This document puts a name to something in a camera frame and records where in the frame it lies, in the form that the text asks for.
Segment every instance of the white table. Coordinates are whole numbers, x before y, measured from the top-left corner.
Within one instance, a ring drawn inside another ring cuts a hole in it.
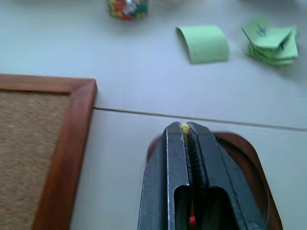
[[[104,0],[3,0],[0,71],[96,78],[99,108],[307,130],[307,1],[151,3],[144,20],[122,22]],[[243,54],[241,26],[259,13],[298,25],[294,65],[276,69]],[[227,62],[189,64],[175,27],[204,24],[225,33]]]
[[[174,121],[166,117],[94,111],[72,230],[137,229],[147,147]],[[306,132],[195,122],[246,138],[258,153],[283,229],[305,229]]]

